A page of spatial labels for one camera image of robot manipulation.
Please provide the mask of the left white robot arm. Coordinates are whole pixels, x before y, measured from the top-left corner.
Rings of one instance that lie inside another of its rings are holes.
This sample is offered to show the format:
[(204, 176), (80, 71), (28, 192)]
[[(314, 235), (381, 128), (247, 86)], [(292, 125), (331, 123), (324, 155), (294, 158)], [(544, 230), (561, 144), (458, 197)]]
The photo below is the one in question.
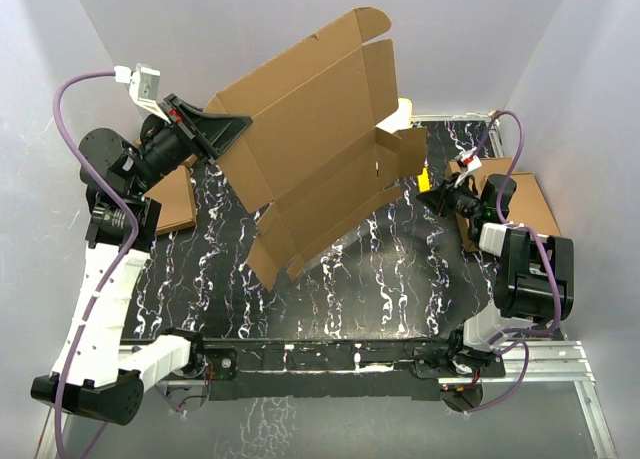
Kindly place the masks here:
[(166, 376), (201, 374), (205, 367), (202, 335), (175, 327), (119, 355), (161, 212), (147, 193), (191, 156), (215, 162), (253, 121), (206, 113), (175, 95), (162, 101), (160, 111), (144, 121), (139, 145), (108, 128), (88, 132), (77, 145), (90, 211), (84, 278), (60, 356), (31, 386), (33, 399), (60, 413), (126, 425), (144, 393)]

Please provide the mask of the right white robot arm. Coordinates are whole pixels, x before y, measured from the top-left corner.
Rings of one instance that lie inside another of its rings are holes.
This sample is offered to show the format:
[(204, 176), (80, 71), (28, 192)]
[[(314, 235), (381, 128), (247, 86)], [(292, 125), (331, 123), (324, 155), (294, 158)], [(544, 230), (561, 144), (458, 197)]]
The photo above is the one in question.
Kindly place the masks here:
[(498, 259), (493, 299), (450, 333), (444, 343), (412, 353), (418, 366), (461, 366), (478, 375), (515, 335), (552, 334), (571, 312), (574, 301), (574, 246), (567, 238), (541, 236), (507, 220), (517, 183), (504, 174), (489, 175), (478, 191), (474, 178), (455, 173), (417, 200), (431, 211), (455, 213), (468, 221), (468, 237), (478, 249)]

